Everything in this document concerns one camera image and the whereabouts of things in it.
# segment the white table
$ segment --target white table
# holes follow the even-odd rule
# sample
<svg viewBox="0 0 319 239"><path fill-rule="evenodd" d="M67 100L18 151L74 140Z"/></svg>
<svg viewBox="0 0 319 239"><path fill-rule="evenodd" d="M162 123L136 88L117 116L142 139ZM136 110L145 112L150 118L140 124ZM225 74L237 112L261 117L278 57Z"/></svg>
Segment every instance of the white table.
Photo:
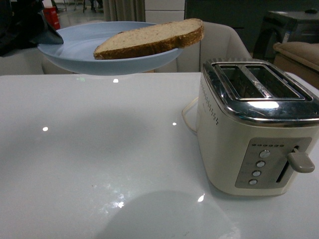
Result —
<svg viewBox="0 0 319 239"><path fill-rule="evenodd" d="M200 73L114 78L0 77L1 239L318 239L317 169L278 197L208 181L181 117Z"/></svg>

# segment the plate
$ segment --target plate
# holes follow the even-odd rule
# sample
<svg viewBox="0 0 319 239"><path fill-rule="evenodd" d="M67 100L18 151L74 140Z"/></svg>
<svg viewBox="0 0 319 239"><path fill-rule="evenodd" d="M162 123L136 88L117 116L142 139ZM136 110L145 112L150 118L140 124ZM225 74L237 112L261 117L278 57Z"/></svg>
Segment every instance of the plate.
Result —
<svg viewBox="0 0 319 239"><path fill-rule="evenodd" d="M180 55L176 48L151 56L95 60L95 48L107 38L126 30L154 25L147 22L116 21L72 26L58 30L62 45L39 44L38 49L55 65L75 73L88 75L126 75L161 67Z"/></svg>

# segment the curtain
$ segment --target curtain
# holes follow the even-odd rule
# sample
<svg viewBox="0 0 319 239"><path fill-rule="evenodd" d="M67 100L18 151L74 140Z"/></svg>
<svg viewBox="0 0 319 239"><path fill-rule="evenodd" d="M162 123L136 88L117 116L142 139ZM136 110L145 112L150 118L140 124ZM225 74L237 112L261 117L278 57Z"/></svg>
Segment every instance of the curtain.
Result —
<svg viewBox="0 0 319 239"><path fill-rule="evenodd" d="M144 0L103 0L105 21L145 21Z"/></svg>

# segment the white chair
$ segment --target white chair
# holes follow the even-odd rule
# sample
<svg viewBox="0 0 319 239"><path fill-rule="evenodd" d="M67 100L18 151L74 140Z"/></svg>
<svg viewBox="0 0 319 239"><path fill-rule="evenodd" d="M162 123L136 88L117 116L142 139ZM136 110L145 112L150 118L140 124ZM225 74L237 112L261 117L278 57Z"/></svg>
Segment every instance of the white chair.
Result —
<svg viewBox="0 0 319 239"><path fill-rule="evenodd" d="M199 72L211 58L252 58L237 32L226 25L204 22L204 38L187 47L172 62L155 72Z"/></svg>
<svg viewBox="0 0 319 239"><path fill-rule="evenodd" d="M44 56L37 48L18 50L10 55L0 57L0 76L3 75L43 75ZM50 64L51 72L55 74L68 74L67 71Z"/></svg>

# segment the bread slice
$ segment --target bread slice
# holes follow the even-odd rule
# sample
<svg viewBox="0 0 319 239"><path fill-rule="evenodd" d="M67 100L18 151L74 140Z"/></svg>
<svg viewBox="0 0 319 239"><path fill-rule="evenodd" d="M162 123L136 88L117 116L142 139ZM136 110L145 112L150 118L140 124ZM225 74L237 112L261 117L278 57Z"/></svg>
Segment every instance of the bread slice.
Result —
<svg viewBox="0 0 319 239"><path fill-rule="evenodd" d="M99 45L93 55L99 60L149 56L188 47L203 37L202 20L190 18L120 32Z"/></svg>

